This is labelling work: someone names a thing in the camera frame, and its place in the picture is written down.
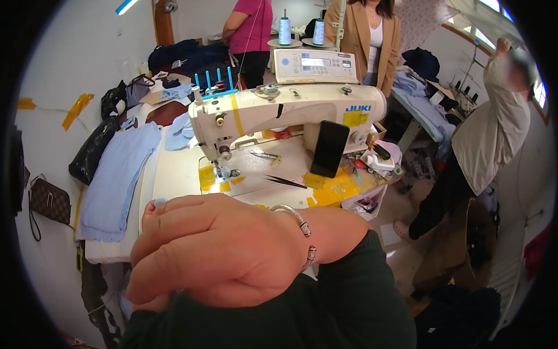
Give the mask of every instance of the bracelet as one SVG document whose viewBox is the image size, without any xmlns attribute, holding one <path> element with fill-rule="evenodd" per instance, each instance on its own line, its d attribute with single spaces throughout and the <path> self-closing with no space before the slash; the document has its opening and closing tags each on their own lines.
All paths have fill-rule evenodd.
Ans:
<svg viewBox="0 0 558 349">
<path fill-rule="evenodd" d="M 300 223 L 300 230 L 302 230 L 302 233 L 304 234 L 304 236 L 309 237 L 310 235 L 312 235 L 312 232 L 310 231 L 310 228 L 308 228 L 308 223 L 306 223 L 306 221 L 304 221 L 304 219 L 302 219 L 302 217 L 299 215 L 298 212 L 295 211 L 294 208 L 292 208 L 290 206 L 287 206 L 287 205 L 275 205 L 272 208 L 270 208 L 270 211 L 275 211 L 275 210 L 278 210 L 278 209 L 283 209 L 283 210 L 291 213 L 293 216 L 296 217 L 296 219 L 298 219 L 298 221 Z M 301 272 L 308 269 L 310 264 L 312 264 L 312 261 L 314 260 L 314 258 L 316 258 L 316 247 L 310 245 L 310 248 L 308 248 L 308 255 L 306 256 L 306 263 L 304 263 L 304 266 L 302 267 Z"/>
</svg>

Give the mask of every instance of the black pants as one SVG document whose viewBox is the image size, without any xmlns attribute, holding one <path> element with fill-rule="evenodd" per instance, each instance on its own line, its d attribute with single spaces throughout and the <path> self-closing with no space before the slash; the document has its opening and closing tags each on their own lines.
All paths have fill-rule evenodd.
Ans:
<svg viewBox="0 0 558 349">
<path fill-rule="evenodd" d="M 440 223 L 446 212 L 452 214 L 458 204 L 474 196 L 452 150 L 440 178 L 420 203 L 418 216 L 409 226 L 409 237 L 416 240 L 428 233 Z"/>
<path fill-rule="evenodd" d="M 248 89 L 263 85 L 263 75 L 266 72 L 267 63 L 270 61 L 269 51 L 254 51 L 234 55 L 238 64 L 242 64 L 240 75 Z"/>
</svg>

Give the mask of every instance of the brown checkered purse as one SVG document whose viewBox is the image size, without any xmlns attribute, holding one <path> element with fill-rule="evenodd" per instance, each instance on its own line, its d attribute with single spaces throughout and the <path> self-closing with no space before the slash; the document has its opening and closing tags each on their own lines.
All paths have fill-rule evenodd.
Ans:
<svg viewBox="0 0 558 349">
<path fill-rule="evenodd" d="M 39 237 L 37 238 L 35 236 L 33 223 L 31 223 L 31 232 L 37 242 L 41 240 L 41 231 L 32 211 L 67 226 L 70 225 L 71 215 L 70 196 L 68 193 L 57 186 L 50 184 L 43 178 L 39 178 L 39 176 L 35 177 L 35 179 L 31 182 L 31 189 L 28 192 L 29 220 L 31 221 L 32 219 L 33 223 L 35 223 L 39 232 Z"/>
</svg>

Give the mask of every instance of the industrial sewing machine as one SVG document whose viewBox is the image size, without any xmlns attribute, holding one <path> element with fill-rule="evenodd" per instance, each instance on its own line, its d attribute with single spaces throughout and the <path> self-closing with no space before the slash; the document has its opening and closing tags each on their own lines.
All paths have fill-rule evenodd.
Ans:
<svg viewBox="0 0 558 349">
<path fill-rule="evenodd" d="M 230 170 L 221 173 L 219 160 L 230 160 L 232 144 L 244 135 L 304 125 L 305 146 L 314 150 L 319 123 L 328 120 L 350 127 L 345 146 L 345 153 L 349 153 L 367 149 L 372 124 L 386 114 L 383 93 L 358 84 L 352 54 L 275 50 L 275 65 L 276 85 L 203 99 L 199 87 L 194 87 L 191 124 L 217 176 L 230 175 Z"/>
</svg>

